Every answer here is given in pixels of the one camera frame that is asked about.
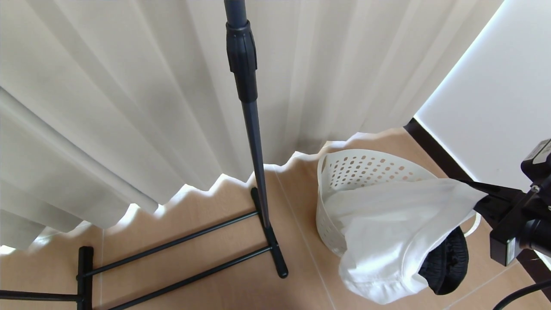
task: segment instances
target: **pole connector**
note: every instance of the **pole connector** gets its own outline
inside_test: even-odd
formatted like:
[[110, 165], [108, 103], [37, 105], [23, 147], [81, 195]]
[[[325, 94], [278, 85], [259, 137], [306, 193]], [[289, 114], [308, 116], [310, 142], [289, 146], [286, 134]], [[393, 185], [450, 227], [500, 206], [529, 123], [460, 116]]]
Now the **pole connector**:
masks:
[[249, 21], [240, 28], [233, 28], [226, 23], [226, 51], [230, 71], [235, 76], [239, 100], [243, 103], [256, 101], [256, 47]]

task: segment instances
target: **tile floor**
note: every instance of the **tile floor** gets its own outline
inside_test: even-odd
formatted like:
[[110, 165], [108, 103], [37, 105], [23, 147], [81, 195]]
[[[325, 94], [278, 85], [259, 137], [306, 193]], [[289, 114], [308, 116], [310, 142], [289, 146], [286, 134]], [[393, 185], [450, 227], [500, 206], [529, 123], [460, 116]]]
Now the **tile floor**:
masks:
[[[439, 177], [442, 170], [403, 129], [377, 135], [355, 136], [341, 148], [368, 148], [416, 162]], [[336, 149], [327, 147], [322, 152]], [[435, 296], [424, 290], [395, 303], [380, 306], [347, 291], [340, 282], [338, 258], [316, 232], [316, 164], [319, 155], [297, 156], [285, 166], [267, 167], [271, 219], [289, 268], [278, 278], [272, 258], [261, 254], [185, 288], [132, 307], [139, 309], [492, 309], [504, 296], [533, 283], [515, 262], [504, 268], [489, 257], [489, 227], [482, 223], [467, 238], [471, 262], [462, 285], [452, 294]], [[164, 214], [138, 210], [104, 231], [81, 226], [69, 234], [56, 234], [35, 242], [26, 251], [0, 258], [0, 288], [75, 293], [77, 252], [82, 245], [95, 248], [100, 266], [144, 249], [184, 236], [254, 209], [248, 186], [223, 180], [210, 192], [190, 190]], [[266, 244], [257, 217], [222, 228], [163, 252], [94, 277], [94, 309], [107, 310], [122, 302], [207, 270]], [[548, 309], [541, 292], [508, 306]], [[73, 303], [0, 301], [1, 310], [75, 309]]]

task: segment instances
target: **black metal rack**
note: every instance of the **black metal rack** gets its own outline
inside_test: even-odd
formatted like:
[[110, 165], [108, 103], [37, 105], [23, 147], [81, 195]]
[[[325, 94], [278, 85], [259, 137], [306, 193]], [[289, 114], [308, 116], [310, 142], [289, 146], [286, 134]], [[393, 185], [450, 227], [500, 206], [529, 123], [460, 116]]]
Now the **black metal rack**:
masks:
[[257, 188], [251, 190], [251, 198], [255, 203], [255, 211], [235, 217], [231, 220], [219, 223], [212, 227], [192, 233], [188, 236], [170, 241], [158, 247], [143, 251], [139, 254], [124, 258], [109, 265], [93, 268], [94, 248], [81, 247], [78, 252], [78, 275], [77, 275], [77, 293], [76, 294], [52, 294], [38, 292], [20, 292], [0, 290], [0, 299], [6, 300], [28, 300], [28, 301], [67, 301], [76, 302], [77, 310], [92, 310], [92, 279], [94, 275], [107, 270], [128, 264], [132, 261], [157, 253], [161, 250], [173, 247], [182, 242], [197, 238], [206, 233], [215, 231], [222, 227], [237, 223], [252, 216], [258, 216], [264, 231], [264, 236], [268, 245], [243, 255], [234, 260], [206, 270], [195, 276], [191, 276], [180, 282], [161, 288], [155, 292], [138, 297], [119, 306], [112, 307], [109, 310], [123, 310], [135, 306], [139, 303], [151, 300], [165, 293], [176, 290], [182, 286], [191, 284], [209, 275], [215, 274], [233, 265], [241, 263], [247, 259], [253, 258], [265, 252], [272, 253], [275, 263], [275, 269], [282, 279], [287, 277], [289, 271], [283, 259], [279, 244], [276, 240], [272, 225], [268, 216], [268, 201], [266, 196], [266, 179], [264, 177], [264, 166], [262, 159], [262, 145], [260, 140], [260, 125], [258, 122], [258, 108], [256, 99], [258, 97], [256, 88], [256, 48], [252, 36], [251, 24], [247, 20], [245, 11], [245, 0], [224, 0], [226, 16], [226, 48], [230, 70], [235, 76], [237, 93], [241, 100], [249, 146], [255, 170]]

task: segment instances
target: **black cable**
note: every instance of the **black cable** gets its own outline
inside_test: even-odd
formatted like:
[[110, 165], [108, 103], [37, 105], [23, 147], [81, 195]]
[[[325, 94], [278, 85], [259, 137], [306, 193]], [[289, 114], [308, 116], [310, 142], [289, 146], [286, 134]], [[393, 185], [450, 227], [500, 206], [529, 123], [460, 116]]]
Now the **black cable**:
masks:
[[534, 293], [539, 290], [543, 290], [544, 288], [551, 287], [551, 280], [543, 281], [541, 283], [532, 284], [530, 286], [527, 286], [525, 288], [521, 288], [520, 290], [512, 293], [511, 295], [503, 298], [495, 307], [494, 310], [502, 310], [510, 304], [511, 302], [519, 299], [520, 297], [524, 295], [528, 295], [530, 293]]

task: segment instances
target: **curtain fold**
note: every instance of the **curtain fold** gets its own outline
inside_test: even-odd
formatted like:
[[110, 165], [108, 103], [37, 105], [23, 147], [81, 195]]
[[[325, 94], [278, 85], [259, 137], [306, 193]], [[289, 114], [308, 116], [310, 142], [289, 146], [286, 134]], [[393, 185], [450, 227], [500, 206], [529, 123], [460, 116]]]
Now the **curtain fold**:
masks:
[[[500, 4], [248, 1], [264, 161], [405, 125]], [[246, 180], [224, 24], [221, 1], [1, 2], [1, 190], [13, 194], [11, 207], [2, 198], [0, 224], [4, 213], [26, 219], [29, 236], [79, 220], [108, 227], [129, 203], [153, 211], [184, 184], [208, 190], [221, 173]], [[16, 135], [24, 142], [6, 151], [4, 138]], [[18, 169], [29, 180], [14, 180]], [[67, 187], [31, 186], [40, 178]], [[14, 213], [18, 200], [34, 211]], [[18, 248], [32, 239], [0, 238]]]

